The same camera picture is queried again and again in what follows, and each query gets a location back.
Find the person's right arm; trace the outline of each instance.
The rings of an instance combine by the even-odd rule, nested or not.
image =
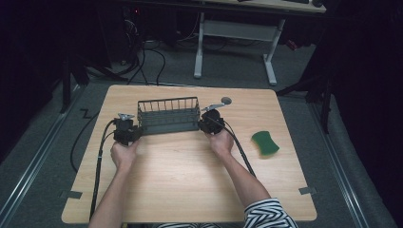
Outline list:
[[[221,160],[234,183],[237,194],[244,207],[271,198],[261,182],[249,173],[231,154],[234,139],[222,130],[219,134],[205,134],[210,141],[211,149]]]

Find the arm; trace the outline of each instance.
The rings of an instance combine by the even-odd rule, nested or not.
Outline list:
[[[128,147],[114,143],[110,152],[116,165],[116,173],[95,210],[88,227],[120,227],[125,206],[128,177],[136,161],[139,141]]]
[[[221,160],[227,170],[238,197],[244,207],[260,201],[269,199],[270,194],[261,182],[252,176],[232,155],[231,148],[234,140],[230,134],[224,130],[216,135],[205,134],[210,141],[211,149]]]

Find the striped shirt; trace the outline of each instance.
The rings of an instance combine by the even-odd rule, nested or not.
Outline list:
[[[277,198],[257,201],[245,208],[244,228],[297,228]],[[157,228],[221,228],[217,223],[165,223]]]

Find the wire basket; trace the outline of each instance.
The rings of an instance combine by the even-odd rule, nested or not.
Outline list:
[[[137,111],[144,135],[199,130],[197,97],[138,101]]]

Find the sponge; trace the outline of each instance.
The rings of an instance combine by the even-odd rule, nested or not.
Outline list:
[[[252,142],[254,142],[262,156],[273,155],[278,152],[279,147],[273,142],[272,137],[268,131],[260,131],[252,136]]]

